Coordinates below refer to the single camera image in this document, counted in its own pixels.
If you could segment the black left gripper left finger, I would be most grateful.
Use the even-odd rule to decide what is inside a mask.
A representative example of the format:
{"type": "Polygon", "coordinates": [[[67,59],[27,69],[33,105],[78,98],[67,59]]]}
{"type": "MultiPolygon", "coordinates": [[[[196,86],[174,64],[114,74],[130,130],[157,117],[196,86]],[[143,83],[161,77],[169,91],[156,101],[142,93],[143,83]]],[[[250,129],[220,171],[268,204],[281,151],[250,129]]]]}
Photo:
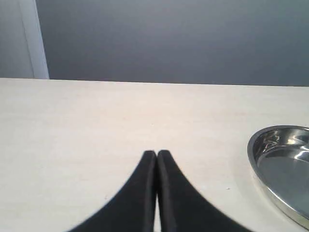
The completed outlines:
{"type": "Polygon", "coordinates": [[[117,194],[72,232],[152,232],[156,205],[156,154],[144,151],[117,194]]]}

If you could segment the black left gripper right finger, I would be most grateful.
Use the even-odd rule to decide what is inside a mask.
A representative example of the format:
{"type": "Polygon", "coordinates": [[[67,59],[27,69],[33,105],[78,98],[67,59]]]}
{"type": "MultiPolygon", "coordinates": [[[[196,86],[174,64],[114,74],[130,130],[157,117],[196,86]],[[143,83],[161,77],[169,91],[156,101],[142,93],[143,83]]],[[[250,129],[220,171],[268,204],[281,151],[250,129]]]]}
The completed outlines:
{"type": "Polygon", "coordinates": [[[158,152],[157,176],[161,231],[249,231],[209,203],[183,175],[168,150],[158,152]]]}

